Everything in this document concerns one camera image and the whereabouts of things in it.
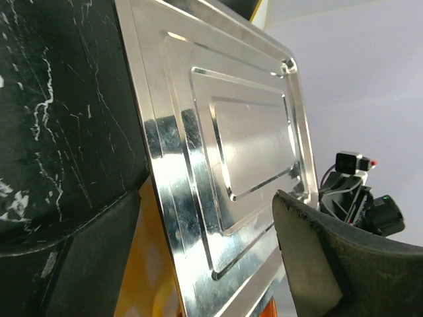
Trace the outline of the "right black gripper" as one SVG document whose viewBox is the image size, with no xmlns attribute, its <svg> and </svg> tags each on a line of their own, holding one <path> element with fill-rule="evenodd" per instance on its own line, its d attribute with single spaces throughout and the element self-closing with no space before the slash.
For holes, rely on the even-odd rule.
<svg viewBox="0 0 423 317">
<path fill-rule="evenodd" d="M 398 205 L 389 195 L 374 197 L 365 185 L 365 174 L 342 174 L 332 171 L 319 189 L 320 210 L 378 236 L 391 236 L 405 229 Z"/>
</svg>

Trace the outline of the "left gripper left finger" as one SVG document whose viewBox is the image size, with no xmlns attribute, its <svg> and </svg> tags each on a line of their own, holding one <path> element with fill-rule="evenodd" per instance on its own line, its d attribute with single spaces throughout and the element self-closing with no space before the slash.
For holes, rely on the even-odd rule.
<svg viewBox="0 0 423 317">
<path fill-rule="evenodd" d="M 1 243 L 2 316 L 113 316 L 139 214 L 111 204 Z"/>
</svg>

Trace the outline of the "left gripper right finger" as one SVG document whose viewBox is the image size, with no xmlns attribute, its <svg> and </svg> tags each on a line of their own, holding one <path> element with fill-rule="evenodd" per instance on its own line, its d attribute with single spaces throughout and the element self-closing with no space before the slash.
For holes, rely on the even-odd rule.
<svg viewBox="0 0 423 317">
<path fill-rule="evenodd" d="M 343 223 L 282 190 L 272 214 L 298 316 L 422 315 L 422 247 Z"/>
</svg>

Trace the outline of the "yellow checkered tablecloth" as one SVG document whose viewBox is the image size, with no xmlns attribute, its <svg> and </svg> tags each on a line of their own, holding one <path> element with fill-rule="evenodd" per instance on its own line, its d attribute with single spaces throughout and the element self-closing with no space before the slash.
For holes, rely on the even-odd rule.
<svg viewBox="0 0 423 317">
<path fill-rule="evenodd" d="M 115 316 L 182 316 L 161 213 L 150 178 L 141 206 Z"/>
</svg>

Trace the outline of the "silver metal tray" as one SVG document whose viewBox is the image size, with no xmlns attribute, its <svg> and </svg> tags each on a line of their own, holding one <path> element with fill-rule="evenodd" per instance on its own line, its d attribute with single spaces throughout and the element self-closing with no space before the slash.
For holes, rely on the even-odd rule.
<svg viewBox="0 0 423 317">
<path fill-rule="evenodd" d="M 257 316 L 285 274 L 272 199 L 318 206 L 291 52 L 218 1 L 117 1 L 185 316 Z"/>
</svg>

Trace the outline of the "orange translucent cup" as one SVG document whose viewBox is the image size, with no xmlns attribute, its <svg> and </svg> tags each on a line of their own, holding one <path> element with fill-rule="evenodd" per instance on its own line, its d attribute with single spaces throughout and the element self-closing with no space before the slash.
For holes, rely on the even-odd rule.
<svg viewBox="0 0 423 317">
<path fill-rule="evenodd" d="M 276 302 L 274 297 L 268 299 L 261 298 L 251 312 L 251 317 L 278 317 Z"/>
</svg>

